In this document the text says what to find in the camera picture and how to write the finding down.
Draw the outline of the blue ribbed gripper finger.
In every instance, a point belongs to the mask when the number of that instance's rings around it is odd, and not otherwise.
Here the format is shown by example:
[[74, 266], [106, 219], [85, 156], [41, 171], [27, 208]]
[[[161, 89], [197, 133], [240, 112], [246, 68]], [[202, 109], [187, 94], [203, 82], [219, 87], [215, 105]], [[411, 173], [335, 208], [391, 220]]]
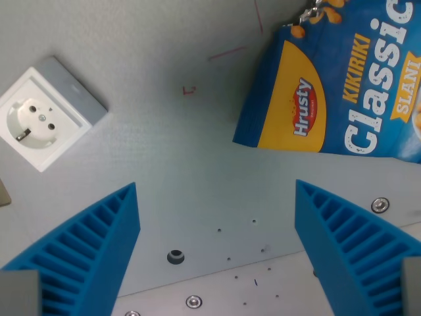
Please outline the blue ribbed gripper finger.
[[35, 270], [42, 315], [111, 315], [140, 221], [135, 183], [80, 211], [3, 266]]
[[420, 242], [375, 214], [302, 180], [295, 230], [335, 315], [403, 315], [403, 259]]

